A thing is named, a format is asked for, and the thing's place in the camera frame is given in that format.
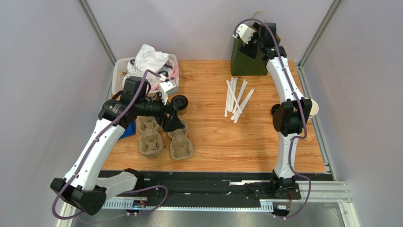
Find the green paper gift bag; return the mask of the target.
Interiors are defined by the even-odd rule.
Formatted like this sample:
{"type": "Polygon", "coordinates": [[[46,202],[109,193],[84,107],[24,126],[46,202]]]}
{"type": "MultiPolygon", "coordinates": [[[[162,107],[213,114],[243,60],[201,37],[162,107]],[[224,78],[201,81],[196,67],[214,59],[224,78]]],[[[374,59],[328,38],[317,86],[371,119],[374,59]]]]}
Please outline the green paper gift bag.
{"type": "MultiPolygon", "coordinates": [[[[258,13],[263,14],[264,22],[271,28],[272,32],[276,36],[276,41],[278,45],[280,45],[280,37],[276,34],[275,23],[267,22],[267,16],[264,11],[255,12],[252,17],[255,18],[258,13]]],[[[265,32],[266,29],[263,25],[258,25],[257,22],[252,24],[252,21],[249,21],[250,26],[254,26],[257,28],[262,28],[265,32]]],[[[261,61],[260,58],[256,57],[255,59],[250,58],[241,52],[244,44],[242,40],[235,39],[232,48],[231,60],[230,60],[230,70],[232,76],[266,76],[268,71],[265,67],[265,64],[261,61]]]]}

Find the cardboard cup carrier tray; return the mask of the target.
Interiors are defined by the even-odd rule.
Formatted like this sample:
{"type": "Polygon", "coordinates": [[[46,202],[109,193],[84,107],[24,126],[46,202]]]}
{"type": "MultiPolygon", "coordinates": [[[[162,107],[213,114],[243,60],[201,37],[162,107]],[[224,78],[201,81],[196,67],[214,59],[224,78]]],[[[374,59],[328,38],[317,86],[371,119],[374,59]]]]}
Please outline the cardboard cup carrier tray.
{"type": "Polygon", "coordinates": [[[164,150],[159,131],[161,127],[154,117],[139,116],[136,120],[139,137],[139,152],[147,158],[157,157],[164,150]]]}
{"type": "Polygon", "coordinates": [[[170,155],[175,160],[187,159],[193,155],[193,145],[187,137],[189,132],[188,123],[186,119],[180,120],[184,124],[184,128],[167,133],[172,140],[169,145],[170,155]]]}

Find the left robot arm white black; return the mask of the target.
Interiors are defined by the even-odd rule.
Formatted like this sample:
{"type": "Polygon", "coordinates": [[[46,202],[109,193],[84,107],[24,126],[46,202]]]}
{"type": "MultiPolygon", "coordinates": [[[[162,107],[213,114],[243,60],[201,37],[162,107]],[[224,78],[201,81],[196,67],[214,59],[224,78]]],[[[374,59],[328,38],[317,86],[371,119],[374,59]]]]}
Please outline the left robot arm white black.
{"type": "Polygon", "coordinates": [[[123,90],[103,104],[92,138],[76,163],[63,178],[51,182],[57,199],[92,216],[110,198],[144,189],[144,175],[130,168],[103,180],[98,175],[115,143],[137,117],[154,117],[165,132],[184,128],[178,109],[168,101],[178,91],[177,84],[173,80],[160,83],[155,99],[147,96],[148,89],[146,79],[130,77],[123,90]]]}

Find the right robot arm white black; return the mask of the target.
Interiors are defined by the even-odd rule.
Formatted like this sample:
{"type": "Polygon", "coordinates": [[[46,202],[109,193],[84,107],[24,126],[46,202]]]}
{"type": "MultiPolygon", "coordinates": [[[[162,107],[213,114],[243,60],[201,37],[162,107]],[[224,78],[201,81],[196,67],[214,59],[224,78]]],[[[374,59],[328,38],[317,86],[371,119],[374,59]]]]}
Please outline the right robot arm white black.
{"type": "Polygon", "coordinates": [[[259,57],[272,76],[279,94],[279,104],[272,107],[272,123],[279,136],[276,166],[270,180],[272,196],[288,196],[296,188],[294,162],[298,140],[307,132],[307,121],[313,103],[298,89],[283,46],[276,39],[276,24],[253,19],[251,26],[240,22],[233,37],[243,44],[240,52],[255,59],[259,57]]]}

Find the blue cloth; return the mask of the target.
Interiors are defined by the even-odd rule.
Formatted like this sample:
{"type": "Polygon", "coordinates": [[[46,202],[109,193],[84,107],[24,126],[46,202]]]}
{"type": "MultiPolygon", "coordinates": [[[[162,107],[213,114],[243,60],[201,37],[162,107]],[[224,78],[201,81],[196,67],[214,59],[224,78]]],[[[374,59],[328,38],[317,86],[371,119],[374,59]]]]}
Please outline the blue cloth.
{"type": "Polygon", "coordinates": [[[133,136],[136,134],[136,122],[133,121],[130,123],[130,125],[126,128],[126,130],[124,131],[124,133],[122,134],[122,136],[120,137],[120,139],[129,137],[129,136],[133,136]]]}

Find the white plastic basket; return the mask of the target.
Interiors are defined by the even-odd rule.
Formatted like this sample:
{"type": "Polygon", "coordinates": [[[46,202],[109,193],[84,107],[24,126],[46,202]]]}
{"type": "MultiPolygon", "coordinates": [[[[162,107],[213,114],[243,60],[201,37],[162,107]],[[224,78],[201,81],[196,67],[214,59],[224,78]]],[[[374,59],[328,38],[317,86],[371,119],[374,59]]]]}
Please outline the white plastic basket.
{"type": "MultiPolygon", "coordinates": [[[[118,91],[123,90],[122,81],[123,81],[124,76],[127,73],[127,63],[131,59],[135,59],[135,57],[122,58],[116,62],[115,66],[114,66],[112,85],[111,85],[112,94],[116,94],[118,91]]],[[[172,60],[175,63],[175,65],[178,66],[177,57],[174,54],[169,54],[169,59],[172,60]]],[[[151,84],[151,91],[150,91],[151,94],[156,93],[159,88],[159,86],[158,86],[159,83],[163,82],[159,77],[155,77],[155,76],[151,75],[150,73],[147,75],[146,79],[151,84]]],[[[177,86],[179,86],[179,81],[180,81],[179,67],[178,67],[178,77],[176,79],[177,79],[177,82],[175,82],[175,83],[177,84],[177,86]]]]}

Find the stack of black lids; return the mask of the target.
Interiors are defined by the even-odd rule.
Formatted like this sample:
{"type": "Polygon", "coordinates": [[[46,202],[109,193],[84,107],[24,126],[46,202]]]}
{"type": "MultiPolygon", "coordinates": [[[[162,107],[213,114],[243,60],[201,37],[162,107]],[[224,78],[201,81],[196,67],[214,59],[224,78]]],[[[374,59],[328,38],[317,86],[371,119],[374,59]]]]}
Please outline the stack of black lids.
{"type": "Polygon", "coordinates": [[[280,104],[275,104],[272,108],[271,108],[271,115],[274,115],[276,113],[276,111],[278,110],[278,108],[280,107],[280,104]]]}

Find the crumpled white cloth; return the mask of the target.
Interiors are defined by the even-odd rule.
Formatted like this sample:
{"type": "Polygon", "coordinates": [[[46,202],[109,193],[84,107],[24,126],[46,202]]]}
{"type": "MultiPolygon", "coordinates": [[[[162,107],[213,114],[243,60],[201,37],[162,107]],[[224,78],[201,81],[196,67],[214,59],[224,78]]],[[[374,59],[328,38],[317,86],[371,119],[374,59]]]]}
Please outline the crumpled white cloth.
{"type": "Polygon", "coordinates": [[[144,72],[145,70],[158,72],[168,60],[168,53],[156,51],[154,47],[143,44],[135,57],[134,69],[135,72],[144,72]]]}

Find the stack of paper cups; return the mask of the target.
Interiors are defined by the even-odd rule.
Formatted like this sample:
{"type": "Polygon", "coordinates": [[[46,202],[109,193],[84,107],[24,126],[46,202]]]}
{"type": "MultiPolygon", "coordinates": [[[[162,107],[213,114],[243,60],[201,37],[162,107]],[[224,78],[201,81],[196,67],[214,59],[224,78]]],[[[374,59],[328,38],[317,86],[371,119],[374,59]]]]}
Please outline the stack of paper cups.
{"type": "Polygon", "coordinates": [[[311,107],[311,110],[310,110],[310,113],[309,113],[309,116],[308,116],[308,120],[307,120],[308,122],[311,121],[312,118],[313,118],[316,114],[318,114],[318,112],[319,112],[318,103],[317,103],[315,100],[313,100],[313,99],[311,99],[311,102],[312,102],[312,107],[311,107]]]}

